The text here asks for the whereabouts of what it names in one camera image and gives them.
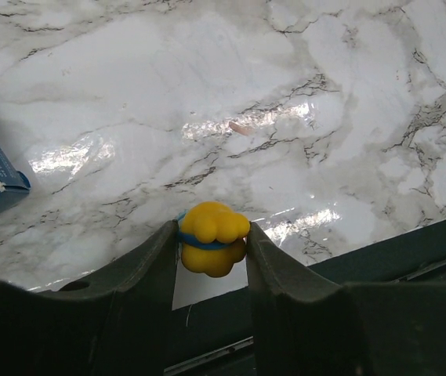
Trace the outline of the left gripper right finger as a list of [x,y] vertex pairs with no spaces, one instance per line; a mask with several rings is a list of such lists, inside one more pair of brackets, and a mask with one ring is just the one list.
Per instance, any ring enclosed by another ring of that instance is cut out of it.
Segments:
[[338,284],[257,225],[247,274],[259,375],[446,375],[446,281]]

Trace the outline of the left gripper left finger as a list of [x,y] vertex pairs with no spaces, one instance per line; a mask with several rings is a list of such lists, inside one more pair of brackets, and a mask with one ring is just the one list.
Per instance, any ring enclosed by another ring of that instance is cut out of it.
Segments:
[[0,375],[160,375],[178,225],[58,291],[0,281]]

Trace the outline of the yellow blue small toy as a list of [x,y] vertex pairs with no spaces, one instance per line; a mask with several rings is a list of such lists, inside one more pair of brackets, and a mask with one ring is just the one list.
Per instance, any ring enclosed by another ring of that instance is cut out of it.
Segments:
[[246,255],[250,222],[217,201],[205,201],[178,215],[180,260],[192,273],[220,278]]

